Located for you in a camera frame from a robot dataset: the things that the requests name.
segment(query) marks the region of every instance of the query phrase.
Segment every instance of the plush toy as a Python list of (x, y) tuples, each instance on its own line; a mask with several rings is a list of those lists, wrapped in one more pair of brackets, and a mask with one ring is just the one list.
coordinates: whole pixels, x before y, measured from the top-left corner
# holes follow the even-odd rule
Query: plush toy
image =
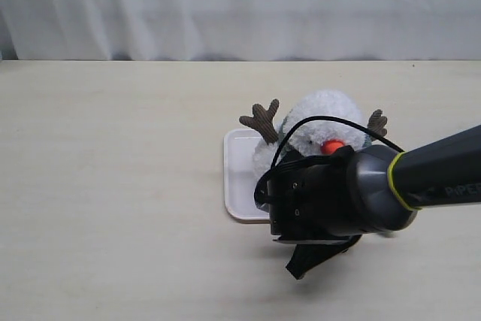
[[(259, 179), (271, 167), (274, 154), (279, 143), (289, 130), (299, 121), (311, 116), (333, 116), (350, 120), (379, 135), (386, 136), (384, 128), (387, 118), (383, 112), (375, 110), (368, 121), (358, 109), (354, 101), (338, 90), (319, 90), (306, 95), (287, 113), (284, 120), (274, 126), (273, 118), (279, 108), (279, 101), (274, 99), (266, 110), (260, 104), (253, 105), (253, 117), (242, 116), (239, 121), (244, 126), (256, 130), (262, 139), (253, 154), (253, 172)], [(288, 152), (298, 152), (301, 156), (330, 155), (337, 148), (349, 145), (360, 150), (371, 144), (372, 138), (364, 132), (342, 123), (330, 121), (313, 121), (302, 125), (288, 140), (282, 159)]]

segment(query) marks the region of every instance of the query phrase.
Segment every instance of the fabric curtain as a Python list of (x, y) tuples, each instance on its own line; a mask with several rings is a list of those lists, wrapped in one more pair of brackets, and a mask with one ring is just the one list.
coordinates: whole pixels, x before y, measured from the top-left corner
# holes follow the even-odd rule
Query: fabric curtain
[(0, 0), (0, 10), (4, 58), (481, 59), (481, 0)]

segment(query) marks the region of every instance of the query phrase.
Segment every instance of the wooden table surface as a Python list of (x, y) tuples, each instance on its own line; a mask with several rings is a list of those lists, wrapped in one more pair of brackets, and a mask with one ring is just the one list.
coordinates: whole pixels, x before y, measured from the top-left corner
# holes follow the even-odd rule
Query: wooden table surface
[(323, 88), (405, 149), (481, 123), (481, 62), (0, 62), (0, 319), (478, 320), (481, 206), (297, 281), (225, 211), (222, 138)]

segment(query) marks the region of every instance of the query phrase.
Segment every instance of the table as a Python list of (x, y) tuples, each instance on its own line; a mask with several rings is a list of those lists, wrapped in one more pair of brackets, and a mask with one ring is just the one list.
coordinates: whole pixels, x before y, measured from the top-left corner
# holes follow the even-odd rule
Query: table
[(481, 207), (425, 210), (300, 281), (222, 200), (222, 138), (315, 89), (405, 149), (481, 123), (481, 62), (0, 62), (0, 319), (475, 320)]

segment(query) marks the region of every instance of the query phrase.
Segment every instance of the orange carrot nose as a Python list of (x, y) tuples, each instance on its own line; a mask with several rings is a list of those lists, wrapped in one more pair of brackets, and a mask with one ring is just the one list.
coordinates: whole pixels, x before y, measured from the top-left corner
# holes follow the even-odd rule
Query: orange carrot nose
[(326, 156), (331, 155), (334, 153), (338, 148), (344, 147), (345, 144), (342, 141), (326, 141), (324, 144), (321, 146), (321, 152), (322, 154), (325, 154)]

